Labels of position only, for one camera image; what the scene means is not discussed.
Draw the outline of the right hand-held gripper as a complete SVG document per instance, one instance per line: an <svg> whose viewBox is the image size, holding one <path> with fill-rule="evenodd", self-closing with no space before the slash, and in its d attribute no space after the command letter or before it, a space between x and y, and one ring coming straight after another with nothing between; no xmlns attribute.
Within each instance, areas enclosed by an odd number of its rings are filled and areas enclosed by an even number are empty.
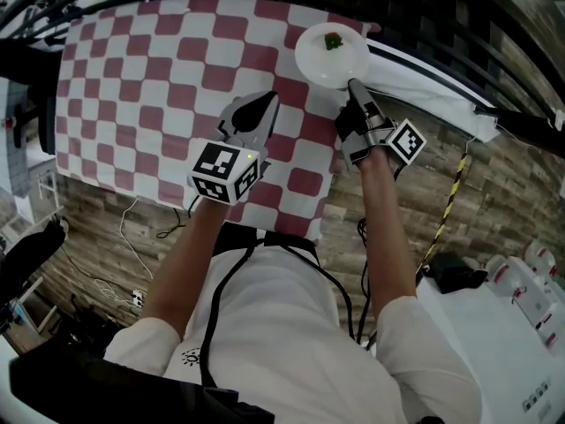
<svg viewBox="0 0 565 424"><path fill-rule="evenodd" d="M409 119L396 123L384 117L359 79L350 79L348 90L354 101L348 101L335 120L345 159L355 165L371 149L384 148L402 166L412 164L426 145L415 125Z"/></svg>

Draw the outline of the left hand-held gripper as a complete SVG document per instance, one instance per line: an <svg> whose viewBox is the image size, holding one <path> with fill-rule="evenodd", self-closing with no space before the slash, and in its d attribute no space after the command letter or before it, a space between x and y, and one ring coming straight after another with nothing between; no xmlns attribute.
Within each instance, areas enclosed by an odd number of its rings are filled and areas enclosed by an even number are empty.
<svg viewBox="0 0 565 424"><path fill-rule="evenodd" d="M242 200L269 166L279 107L274 91L247 95L225 107L212 134L191 139L187 183L198 196L228 205Z"/></svg>

